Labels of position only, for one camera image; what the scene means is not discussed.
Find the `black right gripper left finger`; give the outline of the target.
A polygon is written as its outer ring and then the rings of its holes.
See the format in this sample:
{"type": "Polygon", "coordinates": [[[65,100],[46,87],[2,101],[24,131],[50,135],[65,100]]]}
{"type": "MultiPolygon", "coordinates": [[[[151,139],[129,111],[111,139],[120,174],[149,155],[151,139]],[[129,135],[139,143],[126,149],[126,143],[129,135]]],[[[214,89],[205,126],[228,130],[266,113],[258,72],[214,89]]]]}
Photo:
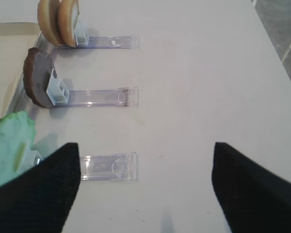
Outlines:
{"type": "Polygon", "coordinates": [[[60,233],[81,182],[79,146],[66,143],[0,186],[0,233],[60,233]]]}

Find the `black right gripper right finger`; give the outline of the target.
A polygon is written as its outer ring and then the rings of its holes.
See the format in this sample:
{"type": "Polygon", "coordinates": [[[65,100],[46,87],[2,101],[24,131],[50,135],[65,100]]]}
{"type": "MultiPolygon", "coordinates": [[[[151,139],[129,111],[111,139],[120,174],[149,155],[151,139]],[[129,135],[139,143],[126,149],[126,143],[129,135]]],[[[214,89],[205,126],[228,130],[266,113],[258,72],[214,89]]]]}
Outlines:
{"type": "Polygon", "coordinates": [[[291,233],[291,183],[227,143],[214,146],[213,190],[233,233],[291,233]]]}

